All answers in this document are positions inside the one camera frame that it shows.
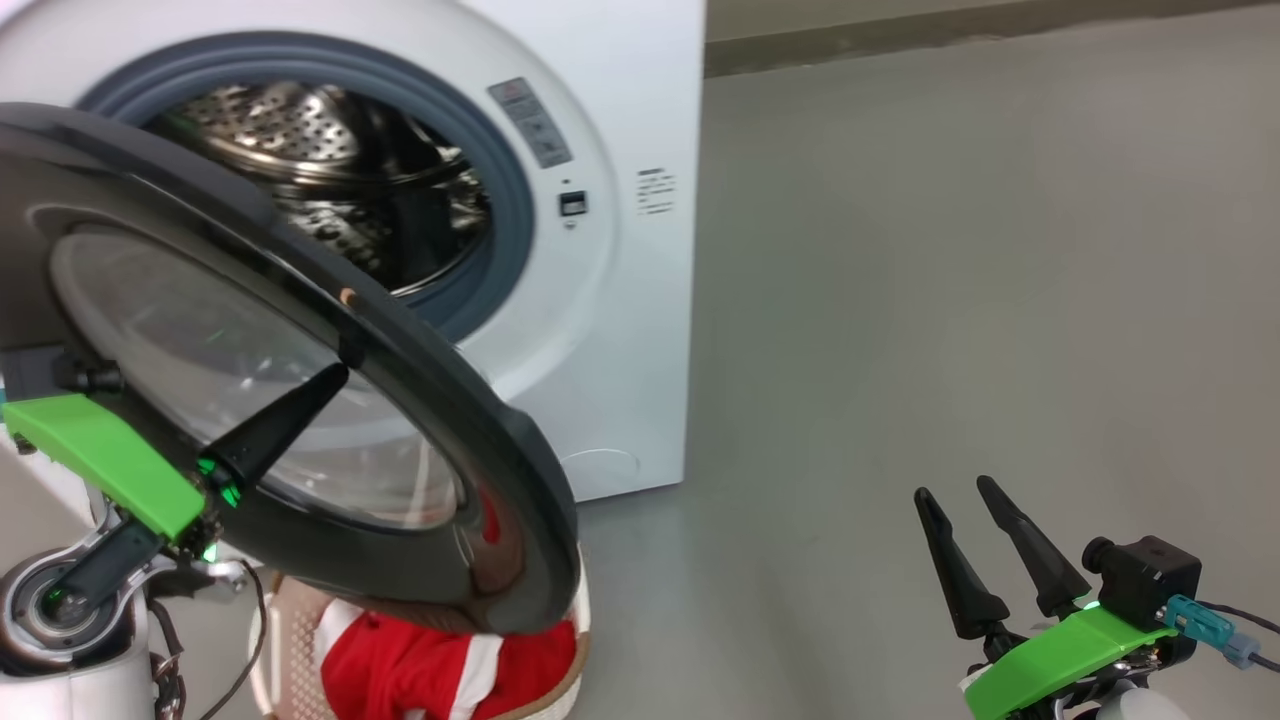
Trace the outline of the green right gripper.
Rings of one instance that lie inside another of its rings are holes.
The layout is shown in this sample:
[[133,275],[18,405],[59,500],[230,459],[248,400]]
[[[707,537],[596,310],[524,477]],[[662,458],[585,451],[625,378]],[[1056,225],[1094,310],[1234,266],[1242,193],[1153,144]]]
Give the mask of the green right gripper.
[[[1076,612],[1076,602],[1092,591],[1091,583],[995,478],[980,475],[975,486],[996,525],[1012,542],[1036,588],[1039,612],[1044,618],[1070,616],[961,682],[974,720],[1005,720],[1129,653],[1176,634],[1161,623],[1155,630],[1143,632],[1100,603]],[[956,637],[975,641],[1005,633],[1009,607],[977,575],[954,538],[947,514],[925,487],[915,491],[913,502]]]

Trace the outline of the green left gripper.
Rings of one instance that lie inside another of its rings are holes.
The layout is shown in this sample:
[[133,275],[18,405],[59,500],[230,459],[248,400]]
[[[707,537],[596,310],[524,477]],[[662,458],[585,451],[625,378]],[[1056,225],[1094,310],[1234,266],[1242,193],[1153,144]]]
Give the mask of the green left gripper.
[[241,592],[241,564],[216,556],[220,509],[234,509],[346,387],[324,368],[200,451],[165,460],[125,421],[78,395],[10,402],[18,450],[49,457],[96,489],[102,523],[78,544],[17,574],[8,612],[114,612],[148,583],[159,594],[223,600]]

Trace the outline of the black round glass washer door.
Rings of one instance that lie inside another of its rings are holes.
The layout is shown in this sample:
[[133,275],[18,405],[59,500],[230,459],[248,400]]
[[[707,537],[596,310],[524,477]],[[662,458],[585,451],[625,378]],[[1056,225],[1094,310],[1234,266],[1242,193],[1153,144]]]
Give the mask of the black round glass washer door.
[[335,363],[346,387],[221,530],[298,580],[407,621],[556,625],[581,561],[530,416],[250,182],[129,126],[0,102],[0,350],[115,364],[92,400],[186,468]]

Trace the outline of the red garment with white trim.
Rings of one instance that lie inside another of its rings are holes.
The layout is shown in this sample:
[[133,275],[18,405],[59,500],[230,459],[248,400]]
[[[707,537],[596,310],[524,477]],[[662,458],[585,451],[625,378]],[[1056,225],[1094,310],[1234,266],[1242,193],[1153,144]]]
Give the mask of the red garment with white trim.
[[337,720],[474,720],[495,688],[499,635],[454,635],[332,601],[314,662]]

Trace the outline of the cream perforated basket brown rim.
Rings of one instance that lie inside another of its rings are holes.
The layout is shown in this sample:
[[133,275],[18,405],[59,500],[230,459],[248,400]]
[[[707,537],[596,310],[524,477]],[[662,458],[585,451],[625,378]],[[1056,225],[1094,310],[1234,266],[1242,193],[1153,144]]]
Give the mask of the cream perforated basket brown rim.
[[[265,650],[250,674],[253,701],[264,720],[337,720],[314,662],[314,641],[323,611],[335,598],[292,579],[278,580],[255,629],[266,629]],[[559,684],[534,703],[489,720],[568,720],[582,685],[590,651],[591,603],[581,582],[566,620],[576,628],[576,655]]]

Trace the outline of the grey rubber door gasket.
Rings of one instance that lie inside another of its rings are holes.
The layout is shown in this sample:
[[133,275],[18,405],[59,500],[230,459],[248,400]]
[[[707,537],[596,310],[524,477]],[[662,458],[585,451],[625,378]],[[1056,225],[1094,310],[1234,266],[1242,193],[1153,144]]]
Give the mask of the grey rubber door gasket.
[[[186,40],[124,61],[93,81],[74,105],[151,132],[147,123],[157,114],[209,90],[276,81],[334,85],[387,102],[463,150],[490,197],[492,237],[485,245],[439,283],[403,296],[361,272],[452,342],[480,331],[515,292],[532,252],[532,187],[498,124],[431,72],[346,38],[287,31],[234,32]],[[296,229],[262,192],[296,234],[347,261]]]

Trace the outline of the white front-load washing machine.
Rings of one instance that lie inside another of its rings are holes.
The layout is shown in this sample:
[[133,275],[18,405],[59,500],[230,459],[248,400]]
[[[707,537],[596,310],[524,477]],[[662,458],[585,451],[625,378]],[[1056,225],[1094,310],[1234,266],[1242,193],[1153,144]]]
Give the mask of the white front-load washing machine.
[[[636,456],[632,493],[684,475],[705,14],[707,0],[0,0],[0,102],[77,109],[124,61],[251,31],[346,38],[444,79],[517,152],[535,234],[493,319],[442,337],[559,461]],[[540,168],[488,94],[517,77],[571,163]],[[571,190],[588,192],[588,214],[559,217]]]

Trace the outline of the round drain filter cover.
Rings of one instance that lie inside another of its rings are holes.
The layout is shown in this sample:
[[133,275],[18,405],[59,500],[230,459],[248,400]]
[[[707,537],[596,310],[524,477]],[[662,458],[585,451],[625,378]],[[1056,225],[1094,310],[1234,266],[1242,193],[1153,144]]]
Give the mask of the round drain filter cover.
[[632,454],[617,448],[590,448],[561,459],[575,496],[580,500],[630,492],[640,470]]

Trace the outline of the grey rectangular warning sticker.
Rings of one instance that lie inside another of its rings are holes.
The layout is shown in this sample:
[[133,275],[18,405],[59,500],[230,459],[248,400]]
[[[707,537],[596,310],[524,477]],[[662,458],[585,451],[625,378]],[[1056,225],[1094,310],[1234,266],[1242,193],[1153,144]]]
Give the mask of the grey rectangular warning sticker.
[[540,168],[561,167],[573,160],[561,128],[524,77],[499,82],[486,91],[515,124]]

